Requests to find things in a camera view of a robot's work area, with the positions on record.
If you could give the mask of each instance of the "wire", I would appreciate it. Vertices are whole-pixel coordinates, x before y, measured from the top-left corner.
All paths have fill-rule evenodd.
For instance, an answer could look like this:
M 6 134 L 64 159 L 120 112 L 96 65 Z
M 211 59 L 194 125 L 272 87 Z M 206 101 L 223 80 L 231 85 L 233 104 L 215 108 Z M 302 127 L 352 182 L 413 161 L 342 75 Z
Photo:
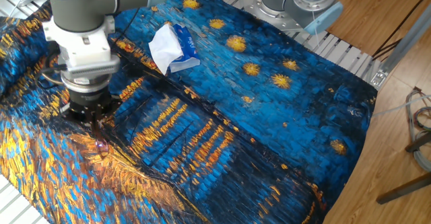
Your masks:
M 395 35 L 395 33 L 397 33 L 397 31 L 403 26 L 403 24 L 407 21 L 407 19 L 412 15 L 412 13 L 418 8 L 418 6 L 423 2 L 424 0 L 419 0 L 415 6 L 413 6 L 413 8 L 410 10 L 410 12 L 404 17 L 403 21 L 397 26 L 397 28 L 395 28 L 395 30 L 392 32 L 392 34 L 385 40 L 385 42 L 383 42 L 383 44 L 377 49 L 377 51 L 372 55 L 372 57 L 374 58 L 378 53 L 380 53 L 383 49 L 382 47 L 384 47 L 386 45 L 386 43 L 388 43 L 388 41 Z
M 418 98 L 416 100 L 411 100 L 411 97 L 413 97 L 416 94 L 420 94 L 422 97 Z M 430 100 L 430 98 L 428 96 L 424 96 L 424 94 L 417 89 L 414 89 L 405 99 L 405 101 L 407 103 L 412 103 L 412 102 L 416 102 L 418 100 L 422 100 L 424 98 L 427 98 L 428 100 Z M 425 135 L 428 131 L 427 130 L 422 130 L 420 131 L 418 134 L 415 135 L 415 129 L 414 129 L 414 123 L 415 123 L 415 119 L 414 116 L 411 114 L 411 108 L 410 108 L 410 104 L 406 105 L 407 106 L 407 116 L 409 118 L 409 130 L 410 130 L 410 138 L 411 141 L 414 142 L 416 141 L 416 139 L 419 139 L 421 136 Z M 431 172 L 431 161 L 428 160 L 420 151 L 420 149 L 416 150 L 413 152 L 413 156 L 415 158 L 415 160 L 417 161 L 417 163 L 427 172 Z
M 126 31 L 129 29 L 129 27 L 131 26 L 133 20 L 135 20 L 137 13 L 139 12 L 139 9 L 141 8 L 137 8 L 135 15 L 133 15 L 132 19 L 130 20 L 129 24 L 126 26 L 126 28 L 123 30 L 123 32 L 121 32 L 121 35 L 114 41 L 114 45 L 117 46 L 117 42 L 120 40 L 120 38 L 122 38 L 125 34 Z
M 312 13 L 312 20 L 315 21 L 316 18 L 314 17 L 314 11 L 311 11 L 311 13 Z M 319 44 L 320 41 L 319 41 L 319 35 L 317 35 L 317 27 L 316 26 L 314 27 L 314 32 L 316 33 L 317 48 L 320 48 L 321 45 Z
M 11 13 L 9 14 L 9 17 L 12 16 L 13 12 L 16 10 L 16 8 L 18 7 L 18 5 L 20 5 L 22 0 L 19 0 L 18 3 L 15 5 L 15 7 L 12 9 Z
M 54 87 L 57 87 L 57 86 L 60 86 L 60 85 L 63 85 L 63 82 L 60 82 L 60 83 L 56 83 L 57 82 L 57 80 L 54 80 L 54 79 L 51 79 L 50 77 L 47 77 L 47 74 L 51 74 L 51 73 L 54 73 L 54 72 L 58 72 L 58 71 L 61 71 L 61 70 L 65 70 L 65 69 L 67 69 L 67 66 L 66 65 L 56 65 L 55 67 L 49 67 L 49 68 L 43 68 L 43 69 L 41 69 L 37 74 L 36 74 L 36 84 L 37 84 L 37 86 L 38 87 L 40 87 L 41 89 L 45 89 L 45 90 L 47 90 L 47 89 L 52 89 L 52 88 L 54 88 Z M 49 87 L 45 87 L 45 86 L 43 86 L 43 84 L 40 82 L 40 76 L 43 76 L 47 81 L 50 81 L 51 83 L 53 83 L 54 85 L 52 85 L 52 86 L 49 86 Z
M 419 116 L 425 112 L 430 113 L 431 107 L 427 106 L 427 107 L 420 108 L 417 112 L 415 112 L 415 114 L 413 114 L 413 121 L 418 127 L 424 130 L 431 131 L 430 127 L 425 126 L 424 124 L 422 124 L 422 122 L 419 121 Z
M 402 109 L 402 108 L 404 108 L 404 107 L 406 107 L 406 106 L 409 106 L 409 105 L 413 104 L 414 102 L 418 102 L 418 101 L 420 101 L 420 100 L 423 100 L 423 99 L 425 99 L 425 98 L 429 98 L 429 97 L 431 97 L 431 95 L 422 96 L 422 97 L 420 97 L 420 98 L 418 98 L 418 99 L 414 99 L 414 100 L 412 100 L 412 101 L 409 101 L 409 102 L 405 103 L 405 104 L 404 104 L 404 105 L 402 105 L 402 106 L 398 106 L 398 107 L 396 107 L 396 108 L 393 108 L 393 109 L 390 109 L 390 110 L 385 110 L 384 112 L 379 112 L 379 113 L 377 113 L 377 114 L 374 114 L 372 117 L 382 116 L 382 115 L 384 115 L 384 114 L 387 114 L 387 113 L 390 113 L 390 112 L 394 112 L 394 111 L 396 111 L 396 110 L 399 110 L 399 109 Z

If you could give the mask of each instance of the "black cable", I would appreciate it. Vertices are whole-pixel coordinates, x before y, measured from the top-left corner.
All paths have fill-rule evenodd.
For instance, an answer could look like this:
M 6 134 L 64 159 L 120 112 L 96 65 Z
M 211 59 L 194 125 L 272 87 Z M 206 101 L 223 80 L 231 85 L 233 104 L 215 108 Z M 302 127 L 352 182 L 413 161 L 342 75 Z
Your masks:
M 126 31 L 129 29 L 129 27 L 131 26 L 132 22 L 135 20 L 137 13 L 139 12 L 139 9 L 141 8 L 137 8 L 135 15 L 133 15 L 132 19 L 130 20 L 129 24 L 126 26 L 126 28 L 123 30 L 123 32 L 121 32 L 121 35 L 114 41 L 114 45 L 117 46 L 117 42 L 120 40 L 120 38 L 122 38 L 125 34 Z
M 386 43 L 388 43 L 388 41 L 395 35 L 395 33 L 397 33 L 397 31 L 403 26 L 403 24 L 407 21 L 407 19 L 412 15 L 412 13 L 416 10 L 416 8 L 418 8 L 418 6 L 423 2 L 424 0 L 419 0 L 415 6 L 413 6 L 413 8 L 410 10 L 410 12 L 405 16 L 404 20 L 397 26 L 397 28 L 395 28 L 395 30 L 392 32 L 392 34 L 385 40 L 385 42 L 383 42 L 383 44 L 377 49 L 377 51 L 373 54 L 373 58 L 380 53 L 382 49 Z
M 48 74 L 53 74 L 53 73 L 55 73 L 55 72 L 59 72 L 59 71 L 66 70 L 66 69 L 67 69 L 67 66 L 66 66 L 66 65 L 56 65 L 56 66 L 54 66 L 54 67 L 43 68 L 43 69 L 39 70 L 39 72 L 36 74 L 36 84 L 37 84 L 37 86 L 38 86 L 39 88 L 41 88 L 41 89 L 44 89 L 44 90 L 52 89 L 52 88 L 55 88 L 55 87 L 59 86 L 59 84 L 56 84 L 56 83 L 55 83 L 55 84 L 53 84 L 52 86 L 45 87 L 45 86 L 43 86 L 43 84 L 41 83 L 41 81 L 40 81 L 40 77 L 41 77 L 41 76 L 42 76 L 42 74 L 43 74 L 44 78 L 47 78 L 47 77 L 48 77 Z
M 383 55 L 387 54 L 388 52 L 390 52 L 391 50 L 393 50 L 393 49 L 394 49 L 394 48 L 396 48 L 397 46 L 398 46 L 398 43 L 392 43 L 391 45 L 386 46 L 386 47 L 385 47 L 385 49 L 386 49 L 386 50 L 383 50 L 383 51 L 382 51 L 382 52 L 380 52 L 378 55 L 374 56 L 374 57 L 372 58 L 372 60 L 373 60 L 373 61 L 377 60 L 379 57 L 381 57 L 381 56 L 383 56 Z

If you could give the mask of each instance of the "yellow star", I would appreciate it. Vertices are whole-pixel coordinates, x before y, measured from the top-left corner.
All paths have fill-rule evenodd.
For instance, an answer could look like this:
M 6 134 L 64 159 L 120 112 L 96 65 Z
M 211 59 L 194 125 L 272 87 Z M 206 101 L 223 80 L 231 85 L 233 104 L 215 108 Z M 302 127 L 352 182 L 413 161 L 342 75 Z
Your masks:
M 290 88 L 290 82 L 292 82 L 291 79 L 289 79 L 288 76 L 276 74 L 272 76 L 272 80 L 274 84 L 282 89 L 289 89 Z
M 246 63 L 244 66 L 242 66 L 242 69 L 246 74 L 251 76 L 257 76 L 261 70 L 260 66 L 254 63 Z
M 225 25 L 226 24 L 224 23 L 224 21 L 222 21 L 220 19 L 214 19 L 214 20 L 209 21 L 209 26 L 211 26 L 214 29 L 221 29 Z
M 240 36 L 229 37 L 227 44 L 230 48 L 234 49 L 235 52 L 244 52 L 247 48 L 245 39 Z
M 296 71 L 296 70 L 298 70 L 298 69 L 299 69 L 299 67 L 297 66 L 297 64 L 296 64 L 296 62 L 295 62 L 295 61 L 291 61 L 291 60 L 289 60 L 289 61 L 284 61 L 284 62 L 283 62 L 283 65 L 284 65 L 285 67 L 287 67 L 288 69 L 291 69 L 291 70 L 293 70 L 293 71 Z
M 196 0 L 184 0 L 183 1 L 183 7 L 184 8 L 191 8 L 191 9 L 197 9 L 201 5 Z
M 331 141 L 331 147 L 340 155 L 345 155 L 347 153 L 347 147 L 340 140 Z

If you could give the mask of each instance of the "wooden floor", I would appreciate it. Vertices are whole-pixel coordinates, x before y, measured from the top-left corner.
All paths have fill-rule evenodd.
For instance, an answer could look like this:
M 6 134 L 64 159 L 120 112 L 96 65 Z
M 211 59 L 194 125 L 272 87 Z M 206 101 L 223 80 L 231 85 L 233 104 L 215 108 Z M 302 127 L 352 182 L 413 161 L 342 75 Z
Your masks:
M 398 64 L 379 91 L 375 112 L 402 105 L 415 86 L 431 94 L 429 48 L 431 29 Z M 423 102 L 415 103 L 412 110 L 423 106 Z M 375 201 L 379 194 L 425 174 L 413 155 L 404 151 L 409 143 L 405 109 L 373 118 L 360 160 L 325 223 L 431 223 L 431 186 L 385 205 Z M 431 159 L 431 144 L 421 150 Z
M 419 0 L 340 0 L 341 17 L 329 29 L 336 37 L 373 54 Z M 395 39 L 404 36 L 431 0 L 425 0 Z

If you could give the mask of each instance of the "cable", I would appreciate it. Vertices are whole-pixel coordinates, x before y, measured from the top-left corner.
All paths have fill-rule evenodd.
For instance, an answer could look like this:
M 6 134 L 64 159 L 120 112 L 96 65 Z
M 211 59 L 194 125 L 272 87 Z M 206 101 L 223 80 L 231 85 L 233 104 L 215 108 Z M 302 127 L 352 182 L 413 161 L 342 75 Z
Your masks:
M 39 71 L 40 75 L 43 76 L 47 81 L 50 81 L 51 83 L 54 83 L 55 85 L 63 85 L 64 83 L 62 81 L 56 80 L 52 78 L 48 74 L 52 74 L 54 72 L 58 72 L 60 70 L 65 70 L 67 68 L 66 65 L 58 65 L 56 67 L 50 67 L 51 61 L 54 59 L 54 57 L 57 57 L 58 54 L 60 54 L 60 48 L 57 43 L 51 42 L 48 45 L 48 56 L 45 59 L 44 67 Z
M 411 100 L 411 97 L 413 97 L 415 94 L 420 94 L 422 97 L 421 98 L 418 98 L 418 99 L 416 99 L 416 100 Z M 430 100 L 429 99 L 429 96 L 423 96 L 424 94 L 421 92 L 421 91 L 419 91 L 419 90 L 417 90 L 417 89 L 414 89 L 408 96 L 407 96 L 407 98 L 405 99 L 405 101 L 407 102 L 407 103 L 413 103 L 413 102 L 416 102 L 416 101 L 418 101 L 418 100 L 421 100 L 421 99 L 424 99 L 424 98 L 428 98 L 428 100 Z M 423 136 L 424 134 L 426 134 L 428 131 L 427 130 L 422 130 L 422 131 L 420 131 L 418 134 L 416 134 L 415 135 L 415 132 L 414 132 L 414 122 L 415 122 L 415 119 L 414 119 L 414 117 L 413 117 L 413 115 L 411 114 L 411 108 L 410 108 L 410 104 L 407 104 L 406 106 L 407 106 L 407 116 L 408 116 L 408 118 L 409 118 L 409 130 L 410 130 L 410 137 L 411 137 L 411 141 L 412 142 L 414 142 L 414 141 L 416 141 L 416 139 L 418 139 L 418 138 L 420 138 L 421 136 Z M 431 172 L 431 161 L 430 160 L 428 160 L 423 154 L 422 154 L 422 152 L 420 151 L 420 149 L 418 149 L 418 150 L 416 150 L 416 151 L 414 151 L 413 152 L 413 156 L 414 156 L 414 158 L 415 158 L 415 160 L 417 161 L 417 163 L 424 169 L 424 170 L 426 170 L 427 172 Z
M 412 15 L 412 13 L 418 8 L 418 6 L 423 2 L 424 0 L 419 0 L 415 6 L 410 10 L 410 12 L 404 17 L 404 20 L 395 28 L 395 30 L 392 32 L 392 34 L 383 42 L 383 44 L 377 49 L 377 51 L 372 55 L 374 58 L 379 52 L 382 51 L 382 47 L 385 46 L 386 43 L 397 33 L 397 31 L 403 26 L 403 24 L 407 21 L 407 19 Z
M 417 112 L 415 112 L 415 114 L 413 114 L 413 121 L 418 127 L 427 131 L 431 131 L 430 127 L 425 126 L 424 124 L 422 124 L 422 122 L 419 121 L 419 116 L 425 112 L 430 113 L 431 107 L 427 106 L 427 107 L 420 108 Z
M 37 86 L 40 87 L 41 89 L 47 90 L 47 89 L 52 89 L 54 87 L 63 85 L 63 82 L 52 79 L 49 76 L 47 76 L 47 74 L 59 72 L 59 71 L 66 70 L 66 69 L 67 69 L 67 65 L 56 65 L 55 67 L 43 68 L 43 69 L 39 70 L 39 72 L 36 74 Z M 43 84 L 40 82 L 40 76 L 43 76 L 47 81 L 50 81 L 54 85 L 49 86 L 49 87 L 43 86 Z
M 422 96 L 422 97 L 420 97 L 420 98 L 418 98 L 418 99 L 414 99 L 414 100 L 412 100 L 412 101 L 410 101 L 410 102 L 407 102 L 407 103 L 405 103 L 405 104 L 404 104 L 404 105 L 402 105 L 402 106 L 398 106 L 398 107 L 396 107 L 396 108 L 393 108 L 393 109 L 390 109 L 390 110 L 385 110 L 384 112 L 379 112 L 379 113 L 377 113 L 377 114 L 374 114 L 372 117 L 382 116 L 382 115 L 384 115 L 384 114 L 387 114 L 387 113 L 390 113 L 390 112 L 394 112 L 394 111 L 396 111 L 396 110 L 402 109 L 403 107 L 409 106 L 409 105 L 413 104 L 414 102 L 418 102 L 418 101 L 420 101 L 420 100 L 423 100 L 423 99 L 425 99 L 425 98 L 429 98 L 429 97 L 431 97 L 431 95 Z
M 114 41 L 114 45 L 117 46 L 117 42 L 120 40 L 120 38 L 122 38 L 125 34 L 126 31 L 129 29 L 129 27 L 131 26 L 132 22 L 135 20 L 137 13 L 139 12 L 139 9 L 141 8 L 137 8 L 135 15 L 133 15 L 132 19 L 130 20 L 129 24 L 126 26 L 126 28 L 123 30 L 123 32 L 121 32 L 121 35 Z
M 18 5 L 20 5 L 22 0 L 19 0 L 18 3 L 15 5 L 15 7 L 12 9 L 11 13 L 9 14 L 9 17 L 12 16 L 13 12 L 16 10 L 16 8 L 18 7 Z
M 315 21 L 316 18 L 314 17 L 314 11 L 311 11 L 311 13 L 312 13 L 312 20 Z M 316 33 L 317 48 L 320 48 L 321 45 L 319 44 L 320 41 L 319 41 L 319 35 L 317 35 L 317 27 L 316 26 L 314 27 L 314 32 Z

